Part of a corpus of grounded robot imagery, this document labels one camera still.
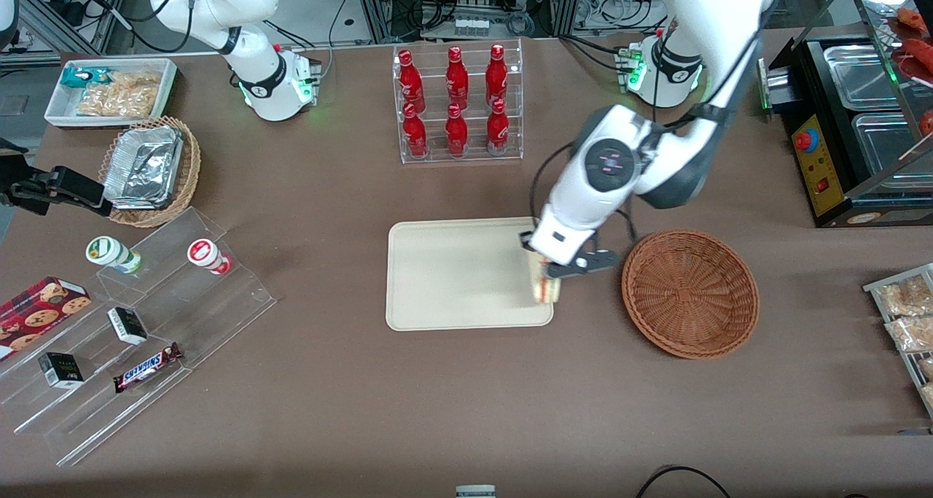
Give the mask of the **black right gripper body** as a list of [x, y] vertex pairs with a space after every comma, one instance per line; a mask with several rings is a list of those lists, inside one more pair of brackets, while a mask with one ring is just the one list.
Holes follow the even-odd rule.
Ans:
[[56, 171], [43, 171], [26, 162], [27, 149], [1, 139], [1, 203], [34, 214], [47, 214], [51, 182]]

